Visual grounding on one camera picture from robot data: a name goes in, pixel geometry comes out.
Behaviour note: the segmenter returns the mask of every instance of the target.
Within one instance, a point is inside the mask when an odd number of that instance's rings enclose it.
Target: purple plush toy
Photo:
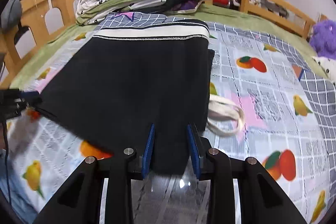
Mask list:
[[[313,26],[314,34],[309,44],[319,57],[325,56],[336,60],[336,22],[324,20]]]

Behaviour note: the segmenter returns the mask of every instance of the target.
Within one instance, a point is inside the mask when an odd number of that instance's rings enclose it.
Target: yellow bird print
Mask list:
[[[40,76],[38,77],[38,80],[45,79],[47,77],[47,74],[50,72],[50,68],[47,68],[45,71],[43,71]]]
[[[74,40],[78,41],[78,40],[81,40],[83,38],[86,38],[85,35],[86,35],[86,32],[82,32]]]
[[[271,52],[280,52],[279,50],[277,50],[272,45],[264,43],[264,51],[266,51],[266,50],[269,50]]]
[[[210,94],[217,95],[216,87],[210,82]]]
[[[304,103],[300,96],[293,96],[293,106],[295,110],[295,115],[307,116],[308,113],[313,113]]]
[[[325,190],[322,190],[320,192],[319,198],[317,200],[317,204],[316,204],[314,212],[313,212],[313,216],[311,217],[311,220],[310,220],[309,224],[312,224],[315,220],[317,220],[320,213],[325,208],[325,206],[326,206],[326,204],[324,202],[325,195],[326,195]]]
[[[40,177],[41,177],[41,164],[38,160],[34,160],[32,165],[27,167],[26,172],[22,177],[27,180],[28,186],[33,191],[37,191],[40,196],[44,199],[44,196],[40,187]]]

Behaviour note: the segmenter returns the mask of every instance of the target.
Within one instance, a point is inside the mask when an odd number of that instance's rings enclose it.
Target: wooden bed frame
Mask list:
[[[240,11],[244,13],[251,13],[284,28],[287,31],[293,32],[303,38],[307,38],[310,28],[315,22],[301,12],[299,9],[292,6],[290,3],[284,0],[269,0],[278,5],[283,6],[287,10],[290,10],[295,15],[302,19],[302,26],[299,26],[291,21],[286,20],[283,17],[276,15],[273,12],[265,10],[258,7],[257,5],[252,5],[249,3],[250,0],[241,0]],[[36,46],[31,49],[23,58],[19,57],[19,54],[14,45],[14,36],[18,31],[18,27],[12,28],[9,32],[5,34],[0,32],[0,52],[5,52],[5,65],[8,70],[8,75],[1,83],[1,88],[9,87],[13,78],[18,74],[22,67],[31,59],[31,57],[48,41],[55,39],[59,34],[61,34],[67,27],[76,22],[74,9],[74,0],[51,0],[53,8],[58,8],[60,10],[64,26],[57,31],[49,34],[48,29],[45,24],[45,14],[49,10],[49,0],[22,0],[22,26],[30,27],[33,34]],[[207,0],[206,3],[212,4],[212,0]]]

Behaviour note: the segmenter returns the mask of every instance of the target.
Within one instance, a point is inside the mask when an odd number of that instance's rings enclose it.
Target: orange fruit print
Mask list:
[[[243,69],[255,68],[257,71],[267,72],[265,63],[256,57],[244,56],[238,58],[236,60],[236,64],[238,67],[241,67]]]
[[[242,58],[238,58],[238,59],[236,60],[236,64],[237,64],[237,66],[238,66],[238,67],[241,67],[241,68],[244,68],[244,69],[250,69],[250,68],[252,68],[253,66],[252,66],[252,64],[251,64],[251,62],[250,62],[251,59],[249,59],[247,62],[241,62],[241,60],[242,60],[243,58],[244,58],[244,57],[242,57]]]
[[[94,147],[93,145],[89,144],[87,141],[82,141],[81,146],[80,146],[80,152],[84,157],[88,156],[94,156],[98,160],[102,158],[109,158],[112,157],[111,154],[105,153],[98,148]]]
[[[268,157],[266,159],[264,159],[264,161],[261,164],[264,168],[265,168],[265,164],[266,164],[267,160],[268,160]],[[281,177],[279,162],[277,162],[272,168],[266,169],[266,170],[274,180],[278,180]]]
[[[286,149],[283,152],[274,151],[262,162],[262,166],[268,171],[274,180],[278,180],[281,175],[292,181],[296,177],[295,157],[291,150]]]
[[[262,62],[260,59],[256,58],[256,57],[252,57],[250,59],[250,62],[252,64],[252,66],[257,70],[257,71],[260,71],[260,72],[267,72],[267,69],[266,69],[266,65],[264,62]]]
[[[292,181],[296,177],[295,157],[291,150],[285,150],[279,158],[280,171],[286,180]]]

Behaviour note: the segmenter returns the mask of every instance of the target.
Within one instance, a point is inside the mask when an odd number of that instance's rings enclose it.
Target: pillow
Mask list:
[[[336,83],[336,60],[326,58],[326,57],[317,57],[312,56],[313,60],[318,63],[325,73],[328,75],[328,79],[334,84]]]

